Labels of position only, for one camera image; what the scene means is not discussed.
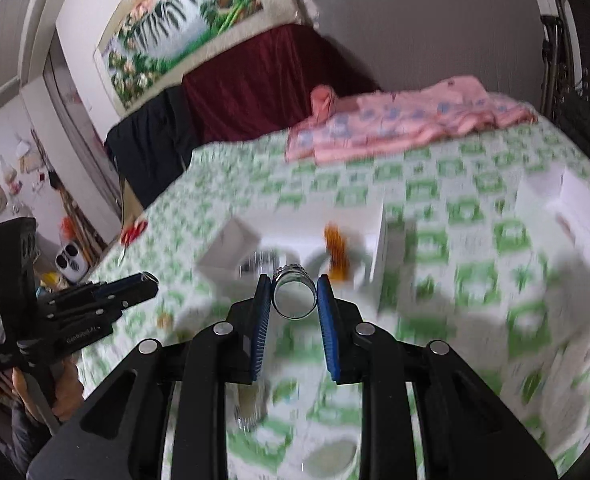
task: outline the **dark red curtain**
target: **dark red curtain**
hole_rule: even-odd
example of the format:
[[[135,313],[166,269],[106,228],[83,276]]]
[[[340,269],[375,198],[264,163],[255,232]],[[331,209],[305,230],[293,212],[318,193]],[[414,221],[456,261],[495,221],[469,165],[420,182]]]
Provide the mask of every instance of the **dark red curtain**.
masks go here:
[[[313,28],[293,24],[234,46],[182,81],[202,144],[294,126],[311,114],[310,92],[320,84],[339,96],[376,90]]]

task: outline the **green patterned bed sheet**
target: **green patterned bed sheet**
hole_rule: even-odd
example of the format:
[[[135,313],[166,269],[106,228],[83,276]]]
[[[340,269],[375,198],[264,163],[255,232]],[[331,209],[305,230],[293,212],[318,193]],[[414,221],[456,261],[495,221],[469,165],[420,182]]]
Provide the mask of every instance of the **green patterned bed sheet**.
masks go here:
[[[406,342],[448,341],[565,472],[590,441],[590,334],[551,337],[543,294],[559,275],[514,206],[520,179],[551,161],[590,187],[586,156],[545,120],[320,167],[286,164],[284,144],[280,133],[195,151],[188,171],[146,211],[149,228],[123,263],[115,248],[94,272],[94,280],[111,281],[147,270],[159,278],[160,292],[83,351],[85,394],[140,340],[173,344],[226,316],[230,302],[217,298],[193,265],[230,215],[317,202],[342,208],[384,193],[389,247],[374,321]],[[533,317],[536,325],[525,328],[521,321]],[[585,355],[573,370],[568,410],[552,418],[543,391],[556,356],[574,344]],[[325,442],[348,438],[359,447],[360,390],[330,381],[316,314],[286,322],[272,313],[263,374],[267,417],[251,434],[229,431],[230,478],[307,478],[302,461]],[[176,408],[177,395],[165,478]],[[412,396],[411,408],[415,413]],[[413,425],[418,435],[415,414]],[[415,446],[423,478],[419,439]],[[337,478],[357,480],[358,459]]]

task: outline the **pink blanket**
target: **pink blanket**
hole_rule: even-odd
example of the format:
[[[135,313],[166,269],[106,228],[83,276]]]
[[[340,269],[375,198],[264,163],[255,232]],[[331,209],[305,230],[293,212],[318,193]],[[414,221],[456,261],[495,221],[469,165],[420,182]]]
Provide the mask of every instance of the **pink blanket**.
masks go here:
[[[489,95],[473,76],[451,77],[416,92],[338,99],[332,88],[310,95],[313,115],[289,131],[286,160],[317,163],[399,153],[442,137],[506,128],[537,117],[523,104]]]

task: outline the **orange object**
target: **orange object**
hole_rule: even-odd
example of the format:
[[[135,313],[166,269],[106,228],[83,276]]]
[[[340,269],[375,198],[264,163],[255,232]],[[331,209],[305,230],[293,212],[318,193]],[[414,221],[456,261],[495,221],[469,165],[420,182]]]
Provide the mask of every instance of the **orange object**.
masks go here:
[[[326,251],[331,254],[328,279],[346,282],[349,279],[351,264],[346,254],[346,240],[335,224],[327,224],[324,229]]]
[[[75,240],[75,226],[73,225],[73,221],[70,219],[70,217],[64,216],[59,229],[64,241],[69,242],[70,240]]]

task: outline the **waterfall painting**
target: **waterfall painting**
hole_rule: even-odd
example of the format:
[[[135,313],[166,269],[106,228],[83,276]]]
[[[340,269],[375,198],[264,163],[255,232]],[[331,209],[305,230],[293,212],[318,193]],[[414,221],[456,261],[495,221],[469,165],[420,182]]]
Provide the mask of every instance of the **waterfall painting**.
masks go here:
[[[262,10],[260,0],[135,0],[101,51],[124,108],[185,57]]]

